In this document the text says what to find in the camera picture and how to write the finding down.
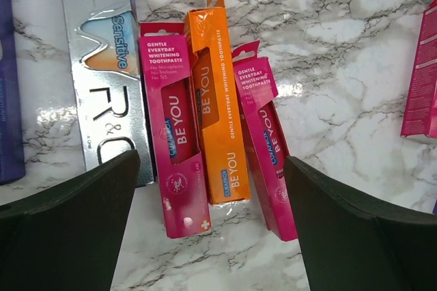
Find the toothpaste packaging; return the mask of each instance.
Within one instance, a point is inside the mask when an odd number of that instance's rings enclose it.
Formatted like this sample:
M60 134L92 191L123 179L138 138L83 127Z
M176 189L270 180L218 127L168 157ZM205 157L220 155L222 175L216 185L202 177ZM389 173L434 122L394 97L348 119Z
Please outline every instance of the toothpaste packaging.
M140 27L165 227L168 237L182 238L211 228L184 23L141 23Z
M276 83L268 58L257 56L258 46L259 41L251 42L232 53L244 144L267 227L290 241L298 236L284 178L289 152L273 103ZM243 53L253 56L238 59Z
M152 183L133 0L63 1L86 169L136 149Z
M437 0L423 13L401 136L437 144Z
M250 199L224 0L185 19L212 204Z
M0 0L0 185L25 175L11 0Z

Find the orange toothpaste box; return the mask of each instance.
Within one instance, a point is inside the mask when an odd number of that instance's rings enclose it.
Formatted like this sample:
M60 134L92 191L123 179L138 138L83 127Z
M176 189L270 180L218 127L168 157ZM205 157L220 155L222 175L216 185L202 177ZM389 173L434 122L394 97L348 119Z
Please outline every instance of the orange toothpaste box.
M212 0L207 0L208 7ZM212 204L251 198L225 1L185 18Z

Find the blue label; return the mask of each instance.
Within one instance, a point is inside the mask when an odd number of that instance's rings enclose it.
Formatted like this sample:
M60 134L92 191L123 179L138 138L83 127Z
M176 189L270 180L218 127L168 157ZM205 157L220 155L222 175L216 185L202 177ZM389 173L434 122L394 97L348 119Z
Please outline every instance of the blue label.
M276 157L276 154L274 153L272 141L270 140L270 136L268 136L267 130L264 131L264 139L267 143L268 153L270 155L270 159L272 160L272 164L276 166L278 164L278 159Z
M170 158L175 158L178 156L178 151L176 150L175 135L173 133L173 126L171 125L170 118L165 118L165 132L169 144Z
M117 55L117 65L120 69L127 69L128 67L128 54L129 44L126 41L125 35L125 20L124 17L114 16L112 19L112 30L115 45L115 54Z
M231 188L229 187L229 176L227 175L227 170L221 171L221 181L223 182L223 190L225 192L225 197L231 196Z
M202 126L202 103L201 103L201 97L200 97L200 88L196 89L196 102L197 102L197 113L199 116L199 123L200 123L200 126Z

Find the pink toothpaste box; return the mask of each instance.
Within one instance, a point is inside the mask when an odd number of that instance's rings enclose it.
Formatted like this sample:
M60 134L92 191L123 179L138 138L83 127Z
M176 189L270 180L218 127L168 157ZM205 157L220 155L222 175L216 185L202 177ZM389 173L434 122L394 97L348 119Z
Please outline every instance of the pink toothpaste box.
M437 144L437 0L423 13L401 136Z
M273 103L278 90L272 69L267 57L257 56L258 47L259 41L251 42L232 53L244 147L267 228L290 241L298 236L284 178L289 152Z
M165 228L168 237L182 238L211 228L184 23L141 23L140 28Z

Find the purple box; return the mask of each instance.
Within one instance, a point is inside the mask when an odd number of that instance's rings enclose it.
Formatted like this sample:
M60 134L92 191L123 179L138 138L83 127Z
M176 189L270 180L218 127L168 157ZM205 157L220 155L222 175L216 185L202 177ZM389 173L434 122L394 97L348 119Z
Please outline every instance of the purple box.
M0 0L0 184L25 175L11 0Z

